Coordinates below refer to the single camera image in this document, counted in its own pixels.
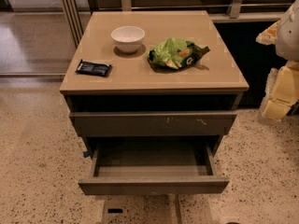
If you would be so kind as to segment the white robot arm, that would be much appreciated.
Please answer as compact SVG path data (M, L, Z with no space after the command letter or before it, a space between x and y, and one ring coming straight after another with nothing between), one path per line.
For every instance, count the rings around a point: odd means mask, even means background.
M295 0L279 21L259 33L256 41L274 45L277 56L287 61L281 68L270 70L258 114L261 124L275 125L299 101L299 0Z

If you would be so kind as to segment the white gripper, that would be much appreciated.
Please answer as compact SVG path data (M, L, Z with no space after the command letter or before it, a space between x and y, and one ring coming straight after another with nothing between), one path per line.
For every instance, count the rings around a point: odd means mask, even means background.
M279 21L274 22L256 37L263 45L275 45ZM287 61L280 69L272 68L265 85L258 121L263 125L275 125L289 113L299 101L299 62Z

